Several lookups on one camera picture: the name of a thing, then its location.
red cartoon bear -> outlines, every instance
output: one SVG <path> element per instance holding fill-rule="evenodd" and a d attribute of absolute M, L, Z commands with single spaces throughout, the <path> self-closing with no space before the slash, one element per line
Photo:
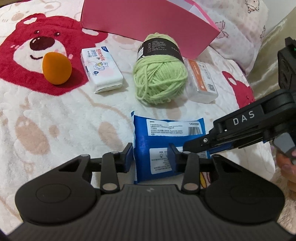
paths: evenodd
<path fill-rule="evenodd" d="M 244 83 L 236 80 L 232 74 L 226 71 L 222 71 L 222 74 L 232 87 L 239 108 L 243 108 L 255 101 L 253 90 L 250 86 L 246 86 Z"/>
<path fill-rule="evenodd" d="M 0 46 L 0 78 L 33 91 L 65 94 L 88 81 L 80 60 L 81 49 L 95 47 L 107 37 L 104 32 L 82 29 L 69 17 L 30 15 L 17 23 Z M 44 78 L 42 60 L 48 52 L 59 52 L 71 61 L 72 74 L 66 83 L 56 86 Z"/>

blue wet wipes pack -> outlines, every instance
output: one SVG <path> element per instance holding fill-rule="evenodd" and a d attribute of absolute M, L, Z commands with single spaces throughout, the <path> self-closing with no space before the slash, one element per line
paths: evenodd
<path fill-rule="evenodd" d="M 135 184 L 152 179 L 177 175 L 167 158 L 169 143 L 183 151 L 186 141 L 205 135 L 203 118 L 195 121 L 155 120 L 134 115 L 133 152 L 136 161 Z M 207 151 L 200 157 L 210 158 Z"/>

human hand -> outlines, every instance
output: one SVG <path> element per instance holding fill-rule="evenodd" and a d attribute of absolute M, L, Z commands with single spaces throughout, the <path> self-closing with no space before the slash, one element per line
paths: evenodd
<path fill-rule="evenodd" d="M 296 192 L 296 165 L 293 165 L 291 160 L 279 151 L 276 152 L 276 163 L 281 169 L 282 176 L 288 179 L 288 188 Z"/>

orange makeup sponge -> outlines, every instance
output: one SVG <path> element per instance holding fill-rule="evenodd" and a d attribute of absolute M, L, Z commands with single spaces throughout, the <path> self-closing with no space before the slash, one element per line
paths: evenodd
<path fill-rule="evenodd" d="M 70 78 L 72 65 L 65 55 L 49 52 L 43 57 L 42 71 L 48 82 L 53 85 L 61 85 Z"/>

yarn skein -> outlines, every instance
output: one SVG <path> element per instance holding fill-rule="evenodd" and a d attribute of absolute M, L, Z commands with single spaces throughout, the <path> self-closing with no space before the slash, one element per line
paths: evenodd
<path fill-rule="evenodd" d="M 173 38 L 159 33 L 148 35 L 145 41 L 152 38 L 167 39 L 177 45 Z M 184 63 L 173 56 L 145 56 L 133 69 L 136 98 L 151 104 L 170 102 L 183 93 L 187 75 Z"/>

